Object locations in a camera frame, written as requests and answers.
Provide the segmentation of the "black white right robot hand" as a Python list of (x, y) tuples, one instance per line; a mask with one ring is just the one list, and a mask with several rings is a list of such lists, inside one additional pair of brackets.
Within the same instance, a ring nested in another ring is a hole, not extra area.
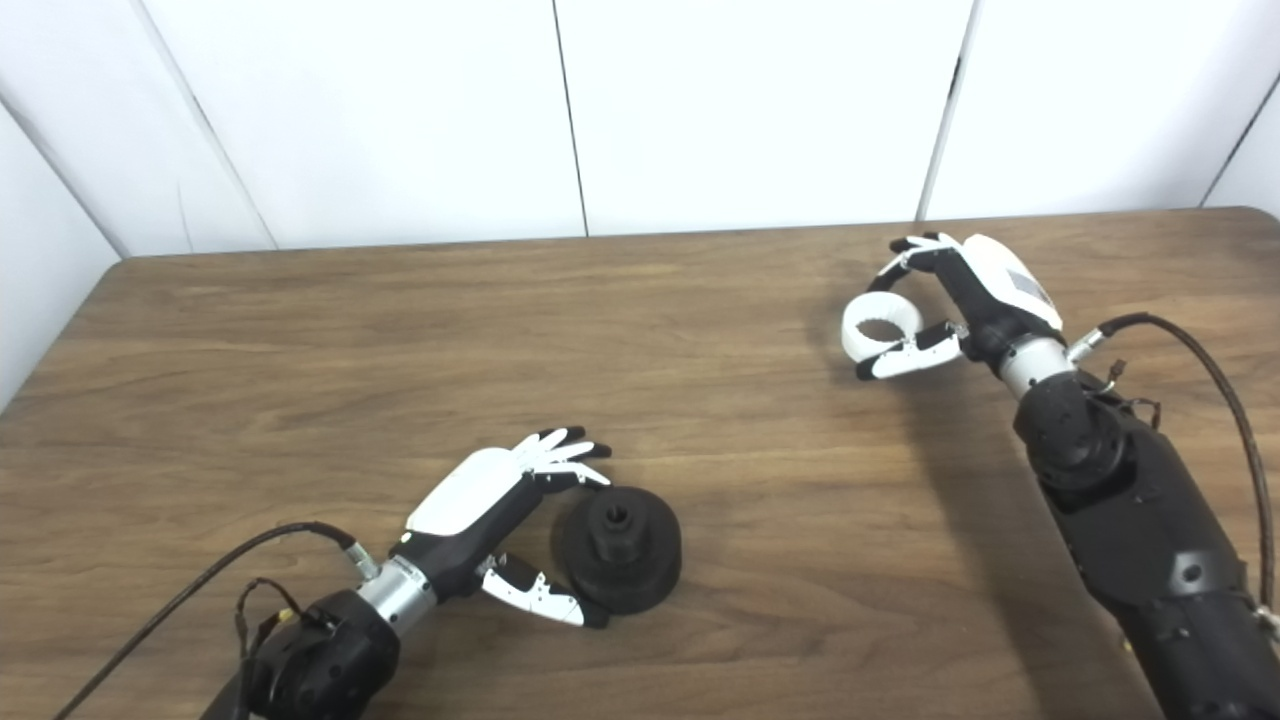
[[(965, 357), (998, 374), (1025, 341), (1056, 345), (1066, 366), (1062, 319), (1041, 283), (1007, 246), (986, 234), (956, 241), (946, 233), (890, 242), (893, 259), (844, 314), (842, 346), (861, 380), (882, 380)], [(911, 273), (933, 275), (960, 311), (959, 322), (924, 325), (919, 309), (893, 293)]]

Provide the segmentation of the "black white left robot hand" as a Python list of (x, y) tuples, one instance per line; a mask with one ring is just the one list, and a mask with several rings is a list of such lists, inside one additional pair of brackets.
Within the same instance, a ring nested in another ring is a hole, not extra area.
[(499, 546), (547, 496), (609, 488), (611, 479), (589, 460), (611, 455), (582, 427), (539, 430), (511, 448), (480, 448), (408, 515), (388, 559), (436, 603), (483, 591), (535, 616), (603, 629), (611, 619), (605, 610)]

